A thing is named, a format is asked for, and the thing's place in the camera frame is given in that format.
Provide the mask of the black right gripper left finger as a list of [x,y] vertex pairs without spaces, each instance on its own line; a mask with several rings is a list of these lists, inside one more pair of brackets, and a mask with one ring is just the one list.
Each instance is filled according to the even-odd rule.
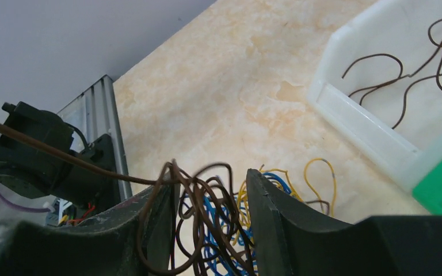
[[168,268],[179,189],[161,188],[138,245],[138,214],[150,193],[147,188],[74,227],[0,220],[0,275],[147,275],[138,249],[153,267]]

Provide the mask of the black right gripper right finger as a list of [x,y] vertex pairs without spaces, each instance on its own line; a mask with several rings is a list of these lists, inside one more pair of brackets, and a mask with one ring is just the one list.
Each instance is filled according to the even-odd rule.
[[442,216],[371,216],[349,224],[246,174],[260,275],[442,275]]

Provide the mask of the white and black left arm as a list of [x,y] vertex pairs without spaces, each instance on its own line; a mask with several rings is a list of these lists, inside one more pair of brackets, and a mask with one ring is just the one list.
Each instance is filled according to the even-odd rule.
[[[104,170],[115,171],[112,138],[103,134],[81,152],[71,149],[75,128],[57,114],[27,103],[4,103],[4,125]],[[120,202],[117,180],[95,174],[61,159],[0,136],[0,183],[19,195],[35,199],[53,195],[80,209],[103,212]]]

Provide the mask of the white plastic bin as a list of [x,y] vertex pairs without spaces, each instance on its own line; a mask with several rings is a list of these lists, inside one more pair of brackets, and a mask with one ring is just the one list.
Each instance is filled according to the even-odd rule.
[[442,1],[377,1],[334,32],[307,94],[411,191],[442,160]]

